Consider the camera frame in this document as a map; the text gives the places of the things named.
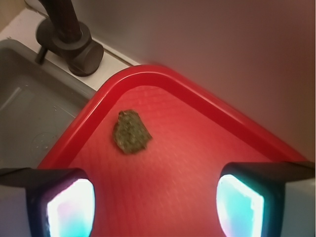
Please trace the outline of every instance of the gray sink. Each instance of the gray sink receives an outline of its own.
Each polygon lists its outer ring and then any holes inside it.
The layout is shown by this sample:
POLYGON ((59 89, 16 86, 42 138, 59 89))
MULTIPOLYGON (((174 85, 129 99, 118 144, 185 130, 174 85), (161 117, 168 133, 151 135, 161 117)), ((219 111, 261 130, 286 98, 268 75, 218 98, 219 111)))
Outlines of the gray sink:
POLYGON ((0 168, 37 167, 95 91, 15 40, 0 42, 0 168))

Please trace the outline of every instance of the dark faucet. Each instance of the dark faucet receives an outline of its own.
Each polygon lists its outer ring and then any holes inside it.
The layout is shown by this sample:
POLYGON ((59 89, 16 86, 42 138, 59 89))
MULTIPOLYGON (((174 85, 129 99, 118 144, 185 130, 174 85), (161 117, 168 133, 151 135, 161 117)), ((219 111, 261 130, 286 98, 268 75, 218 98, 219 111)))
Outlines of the dark faucet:
POLYGON ((80 77, 93 74, 103 57, 103 47, 91 38, 89 28, 79 22, 71 0, 39 0, 50 19, 38 26, 41 49, 35 59, 43 63, 47 50, 63 57, 69 70, 80 77))

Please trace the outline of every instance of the faucet base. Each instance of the faucet base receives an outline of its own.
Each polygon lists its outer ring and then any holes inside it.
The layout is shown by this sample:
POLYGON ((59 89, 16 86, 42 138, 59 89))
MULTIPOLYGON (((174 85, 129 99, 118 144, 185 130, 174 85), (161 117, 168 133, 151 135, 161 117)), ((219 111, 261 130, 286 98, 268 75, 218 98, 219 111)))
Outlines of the faucet base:
POLYGON ((42 46, 36 62, 41 64, 46 51, 63 57, 70 71, 79 77, 93 74, 100 65, 103 57, 103 47, 91 38, 89 28, 79 22, 82 36, 72 43, 66 43, 59 39, 57 32, 49 19, 43 20, 37 29, 36 39, 42 46))

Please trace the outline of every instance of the red tray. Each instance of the red tray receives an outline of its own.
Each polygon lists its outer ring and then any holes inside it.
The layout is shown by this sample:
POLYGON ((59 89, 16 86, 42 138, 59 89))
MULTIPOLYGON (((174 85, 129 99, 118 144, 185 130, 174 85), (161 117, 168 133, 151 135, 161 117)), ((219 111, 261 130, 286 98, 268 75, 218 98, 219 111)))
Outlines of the red tray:
POLYGON ((137 66, 112 76, 39 168, 80 167, 96 192, 92 236, 223 236, 216 186, 230 161, 305 160, 271 133, 178 73, 137 66), (153 139, 124 155, 112 139, 121 110, 153 139))

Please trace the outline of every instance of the green rock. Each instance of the green rock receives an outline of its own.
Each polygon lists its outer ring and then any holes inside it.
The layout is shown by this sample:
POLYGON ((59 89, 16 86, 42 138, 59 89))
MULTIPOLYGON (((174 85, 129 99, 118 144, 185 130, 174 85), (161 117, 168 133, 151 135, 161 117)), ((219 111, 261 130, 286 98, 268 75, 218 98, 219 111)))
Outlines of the green rock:
POLYGON ((125 154, 134 154, 146 149, 152 139, 148 130, 134 110, 121 111, 114 126, 113 139, 125 154))

